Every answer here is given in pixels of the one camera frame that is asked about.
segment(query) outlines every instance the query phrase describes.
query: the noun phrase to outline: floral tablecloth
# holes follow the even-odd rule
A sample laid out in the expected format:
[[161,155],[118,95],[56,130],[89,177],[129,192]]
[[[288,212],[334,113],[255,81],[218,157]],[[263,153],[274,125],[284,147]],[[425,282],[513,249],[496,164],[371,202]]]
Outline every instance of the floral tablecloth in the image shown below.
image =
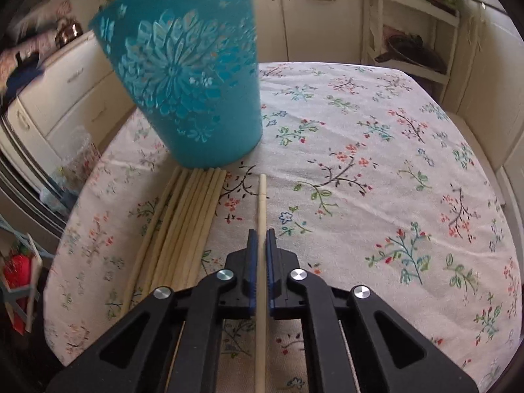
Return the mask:
[[[376,67],[263,64],[260,90],[264,135],[227,167],[201,276],[245,246],[266,173],[279,246],[332,286],[370,286],[487,390],[518,346],[519,268],[493,190],[445,112],[407,75]],[[119,316],[174,165],[136,111],[83,189],[45,290],[46,338],[64,364]],[[225,324],[218,391],[252,391],[253,328]],[[300,323],[269,329],[269,391],[308,391]]]

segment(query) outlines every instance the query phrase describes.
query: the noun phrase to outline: teal bin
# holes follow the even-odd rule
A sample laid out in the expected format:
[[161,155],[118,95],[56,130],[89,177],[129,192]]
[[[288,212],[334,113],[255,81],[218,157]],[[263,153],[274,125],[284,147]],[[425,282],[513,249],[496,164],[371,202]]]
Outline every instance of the teal bin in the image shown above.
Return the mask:
[[182,166],[225,165],[259,142],[252,0],[115,0],[90,27]]

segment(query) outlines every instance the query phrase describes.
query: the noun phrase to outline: copper kettle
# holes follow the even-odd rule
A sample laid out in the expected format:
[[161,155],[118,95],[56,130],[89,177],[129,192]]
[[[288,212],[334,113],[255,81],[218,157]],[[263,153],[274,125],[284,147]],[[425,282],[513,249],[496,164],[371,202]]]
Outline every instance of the copper kettle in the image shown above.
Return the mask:
[[58,25],[57,37],[54,39],[57,48],[64,47],[66,44],[84,33],[80,23],[74,19],[63,18],[58,22]]

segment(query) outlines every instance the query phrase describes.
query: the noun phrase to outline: red object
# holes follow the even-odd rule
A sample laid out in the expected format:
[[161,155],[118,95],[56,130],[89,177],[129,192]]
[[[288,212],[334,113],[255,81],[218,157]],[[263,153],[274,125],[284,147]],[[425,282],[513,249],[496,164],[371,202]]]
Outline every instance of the red object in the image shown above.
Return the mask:
[[[31,259],[22,254],[17,256],[12,256],[9,261],[7,261],[4,266],[4,276],[7,281],[9,288],[19,288],[24,287],[31,283]],[[18,299],[17,304],[26,310],[27,308],[27,298]],[[22,318],[15,313],[15,320],[13,323],[13,328],[21,335],[24,334],[25,323],[22,321]]]

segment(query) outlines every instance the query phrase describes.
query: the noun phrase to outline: drawer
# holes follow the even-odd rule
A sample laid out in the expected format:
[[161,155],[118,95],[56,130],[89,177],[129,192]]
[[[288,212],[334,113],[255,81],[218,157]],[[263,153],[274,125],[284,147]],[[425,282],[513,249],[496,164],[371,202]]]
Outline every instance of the drawer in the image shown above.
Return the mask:
[[97,147],[106,143],[109,133],[115,134],[114,127],[135,107],[124,86],[113,72],[89,91],[60,120],[47,136],[47,141],[58,150],[68,140],[78,125],[90,132]]
[[88,34],[91,35],[89,39],[65,51],[20,93],[20,101],[43,136],[48,135],[95,84],[112,72],[93,33]]
[[[60,165],[60,158],[42,137],[18,99],[15,99],[9,106],[7,119],[33,158],[47,174],[51,174],[53,170]],[[25,164],[2,129],[0,129],[0,135],[2,151],[10,163],[18,169],[22,177],[35,187],[35,189],[40,191],[42,187],[41,183]]]

